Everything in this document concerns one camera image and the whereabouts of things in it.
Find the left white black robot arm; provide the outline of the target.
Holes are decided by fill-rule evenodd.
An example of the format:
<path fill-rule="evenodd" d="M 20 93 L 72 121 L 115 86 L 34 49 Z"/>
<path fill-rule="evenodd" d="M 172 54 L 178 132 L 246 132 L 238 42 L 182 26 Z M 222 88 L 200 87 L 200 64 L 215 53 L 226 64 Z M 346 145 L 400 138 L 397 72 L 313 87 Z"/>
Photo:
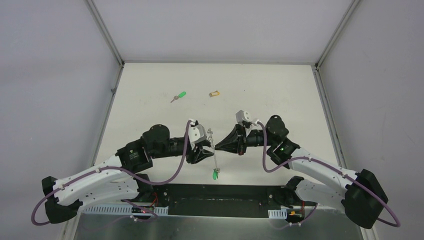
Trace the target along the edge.
<path fill-rule="evenodd" d="M 197 164 L 214 156 L 208 150 L 211 140 L 198 121 L 190 120 L 182 137 L 171 137 L 167 126 L 156 124 L 97 165 L 62 179 L 45 177 L 40 203 L 47 222 L 63 223 L 90 207 L 111 201 L 157 202 L 154 187 L 172 182 L 184 162 Z M 142 173 L 153 167 L 155 159 L 169 157 L 181 157 L 181 161 L 168 180 L 154 182 Z"/>

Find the large wire keyring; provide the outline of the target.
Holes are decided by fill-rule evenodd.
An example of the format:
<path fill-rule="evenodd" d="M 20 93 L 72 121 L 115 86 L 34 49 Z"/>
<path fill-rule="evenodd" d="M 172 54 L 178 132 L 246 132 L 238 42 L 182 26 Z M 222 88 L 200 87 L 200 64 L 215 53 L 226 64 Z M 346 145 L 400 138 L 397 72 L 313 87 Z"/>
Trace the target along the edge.
<path fill-rule="evenodd" d="M 216 156 L 216 150 L 215 150 L 215 144 L 214 144 L 214 138 L 213 138 L 214 133 L 213 133 L 211 128 L 209 128 L 206 133 L 207 133 L 207 140 L 210 142 L 212 152 L 213 152 L 213 159 L 214 159 L 214 164 L 215 164 L 214 171 L 219 173 L 220 168 L 218 167 L 218 161 L 217 161 L 217 156 Z"/>

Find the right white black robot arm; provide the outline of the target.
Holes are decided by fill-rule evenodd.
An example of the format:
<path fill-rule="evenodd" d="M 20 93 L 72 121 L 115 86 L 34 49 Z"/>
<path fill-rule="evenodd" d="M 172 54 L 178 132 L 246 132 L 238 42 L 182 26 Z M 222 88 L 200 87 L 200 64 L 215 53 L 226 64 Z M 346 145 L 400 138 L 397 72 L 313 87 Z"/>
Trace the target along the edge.
<path fill-rule="evenodd" d="M 316 180 L 293 176 L 280 191 L 280 205 L 290 208 L 299 202 L 322 204 L 345 213 L 364 229 L 371 229 L 380 221 L 389 200 L 371 171 L 357 172 L 313 155 L 288 138 L 289 130 L 279 115 L 262 123 L 240 111 L 236 120 L 231 133 L 215 145 L 216 150 L 241 156 L 249 147 L 262 147 L 262 167 L 266 173 L 286 168 Z"/>

